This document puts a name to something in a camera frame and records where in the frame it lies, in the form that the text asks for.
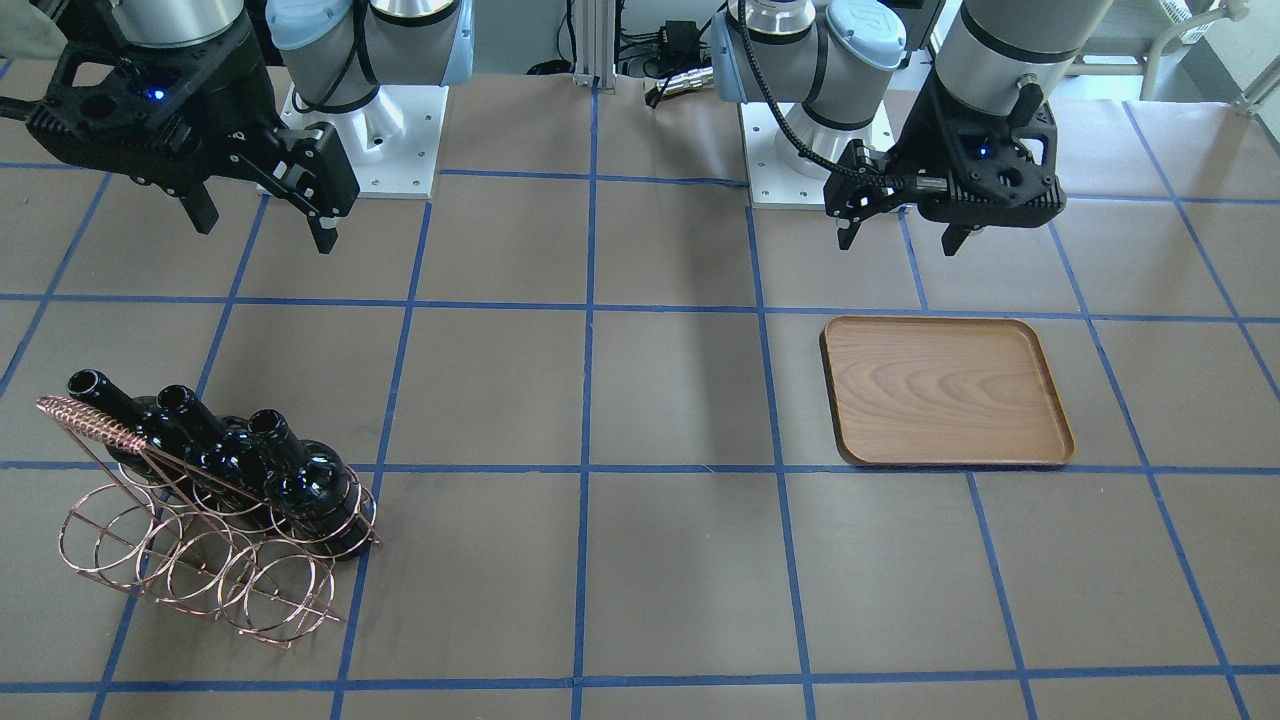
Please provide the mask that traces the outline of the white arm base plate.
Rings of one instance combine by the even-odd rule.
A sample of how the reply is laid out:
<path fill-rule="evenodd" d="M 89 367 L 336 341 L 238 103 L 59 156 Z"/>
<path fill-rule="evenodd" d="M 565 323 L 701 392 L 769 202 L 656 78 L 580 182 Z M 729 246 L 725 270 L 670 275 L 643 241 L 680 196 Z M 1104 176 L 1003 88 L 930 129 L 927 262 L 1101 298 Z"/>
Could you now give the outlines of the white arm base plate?
<path fill-rule="evenodd" d="M 877 108 L 870 124 L 855 131 L 819 126 L 803 109 L 794 111 L 792 108 L 791 102 L 780 105 L 795 135 L 829 161 L 838 160 L 852 138 L 861 140 L 865 146 L 879 152 L 890 150 L 895 143 L 883 106 Z M 765 210 L 822 210 L 826 206 L 823 190 L 829 172 L 800 156 L 780 129 L 767 104 L 746 102 L 739 110 L 751 205 Z"/>
<path fill-rule="evenodd" d="M 289 86 L 282 118 L 292 129 L 333 124 L 358 181 L 361 199 L 429 200 L 436 178 L 448 87 L 384 85 L 371 102 L 346 114 L 301 113 Z"/>

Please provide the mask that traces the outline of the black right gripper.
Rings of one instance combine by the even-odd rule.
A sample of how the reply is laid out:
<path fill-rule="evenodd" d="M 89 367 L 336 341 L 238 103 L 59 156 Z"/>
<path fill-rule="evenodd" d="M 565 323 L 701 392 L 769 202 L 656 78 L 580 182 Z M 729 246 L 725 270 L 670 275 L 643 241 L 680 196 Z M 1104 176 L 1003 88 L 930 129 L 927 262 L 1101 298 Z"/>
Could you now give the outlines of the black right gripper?
<path fill-rule="evenodd" d="M 177 199 L 196 232 L 220 213 L 207 181 L 256 183 L 307 217 L 321 255 L 358 182 L 337 128 L 292 129 L 275 101 L 282 64 L 262 17 L 164 17 L 163 40 L 123 17 L 58 17 L 67 46 L 26 129 L 59 161 L 125 176 Z"/>

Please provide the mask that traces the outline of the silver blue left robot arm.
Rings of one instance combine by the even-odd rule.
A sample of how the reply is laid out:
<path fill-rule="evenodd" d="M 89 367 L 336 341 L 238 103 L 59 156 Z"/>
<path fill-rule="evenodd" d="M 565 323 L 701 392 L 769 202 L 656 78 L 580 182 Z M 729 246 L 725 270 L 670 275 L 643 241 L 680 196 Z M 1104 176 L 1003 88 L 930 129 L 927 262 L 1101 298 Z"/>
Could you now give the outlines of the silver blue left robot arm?
<path fill-rule="evenodd" d="M 964 1 L 896 142 L 868 129 L 913 51 L 881 1 L 728 1 L 710 20 L 724 101 L 762 102 L 795 165 L 824 183 L 837 242 L 913 205 L 943 224 L 952 256 L 988 227 L 1039 228 L 1066 206 L 1050 96 L 1108 10 L 1106 1 Z"/>

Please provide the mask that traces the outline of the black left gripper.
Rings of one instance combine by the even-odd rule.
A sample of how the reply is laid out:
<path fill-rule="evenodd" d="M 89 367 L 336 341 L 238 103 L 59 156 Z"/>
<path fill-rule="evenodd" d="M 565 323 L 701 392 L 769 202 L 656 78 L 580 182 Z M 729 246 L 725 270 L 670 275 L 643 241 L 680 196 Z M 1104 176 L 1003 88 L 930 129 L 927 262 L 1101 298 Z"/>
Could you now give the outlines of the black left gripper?
<path fill-rule="evenodd" d="M 947 224 L 954 258 L 979 227 L 1042 227 L 1066 206 L 1056 173 L 1057 128 L 1036 78 L 1015 81 L 1012 110 L 988 114 L 955 97 L 932 70 L 899 141 L 877 152 L 851 141 L 824 186 L 826 214 L 849 251 L 867 218 L 914 204 Z"/>

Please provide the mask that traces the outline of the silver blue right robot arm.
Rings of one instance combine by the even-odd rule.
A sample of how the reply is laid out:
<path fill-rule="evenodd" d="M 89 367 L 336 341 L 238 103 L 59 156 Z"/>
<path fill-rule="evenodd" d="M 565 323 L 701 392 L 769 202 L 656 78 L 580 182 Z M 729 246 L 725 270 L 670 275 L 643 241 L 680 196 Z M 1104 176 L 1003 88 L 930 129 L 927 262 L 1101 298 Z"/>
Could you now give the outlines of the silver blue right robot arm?
<path fill-rule="evenodd" d="M 471 1 L 5 1 L 3 54 L 50 56 L 3 115 L 59 161 L 152 186 L 200 233 L 206 183 L 255 184 L 319 252 L 360 197 L 430 199 Z"/>

